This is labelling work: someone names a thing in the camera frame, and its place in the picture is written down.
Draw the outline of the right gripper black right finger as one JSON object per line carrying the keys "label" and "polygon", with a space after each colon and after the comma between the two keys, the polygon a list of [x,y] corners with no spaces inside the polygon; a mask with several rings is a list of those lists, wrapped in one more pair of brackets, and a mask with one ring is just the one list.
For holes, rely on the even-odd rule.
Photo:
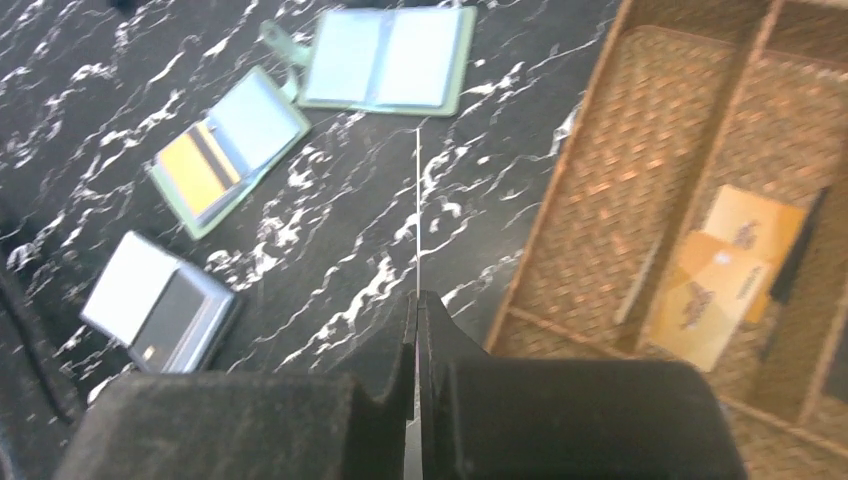
{"label": "right gripper black right finger", "polygon": [[503,358],[418,298],[427,479],[744,479],[720,403],[674,361]]}

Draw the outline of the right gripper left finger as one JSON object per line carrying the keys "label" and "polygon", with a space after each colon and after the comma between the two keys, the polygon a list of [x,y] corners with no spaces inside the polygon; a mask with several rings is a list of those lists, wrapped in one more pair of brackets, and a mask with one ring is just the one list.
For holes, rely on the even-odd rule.
{"label": "right gripper left finger", "polygon": [[417,297],[329,370],[126,375],[84,416],[59,479],[399,479]]}

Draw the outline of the black VIP card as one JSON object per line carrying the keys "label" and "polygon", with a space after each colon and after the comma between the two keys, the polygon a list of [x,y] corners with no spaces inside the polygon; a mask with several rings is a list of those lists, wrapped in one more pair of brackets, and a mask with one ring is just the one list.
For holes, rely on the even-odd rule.
{"label": "black VIP card", "polygon": [[198,368],[206,295],[192,278],[175,273],[154,304],[129,353],[144,372],[187,373]]}

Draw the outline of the black card holder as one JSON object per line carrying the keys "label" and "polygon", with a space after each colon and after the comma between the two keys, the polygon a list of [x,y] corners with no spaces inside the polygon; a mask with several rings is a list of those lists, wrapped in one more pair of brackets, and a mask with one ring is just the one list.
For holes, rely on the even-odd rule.
{"label": "black card holder", "polygon": [[128,231],[80,318],[140,370],[181,374],[208,368],[240,307],[236,292],[209,273]]}

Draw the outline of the grey card edge-on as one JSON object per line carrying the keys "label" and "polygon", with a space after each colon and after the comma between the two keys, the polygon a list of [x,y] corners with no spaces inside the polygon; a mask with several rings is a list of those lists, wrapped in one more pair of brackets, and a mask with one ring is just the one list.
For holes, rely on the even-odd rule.
{"label": "grey card edge-on", "polygon": [[421,127],[415,130],[415,293],[421,298]]}

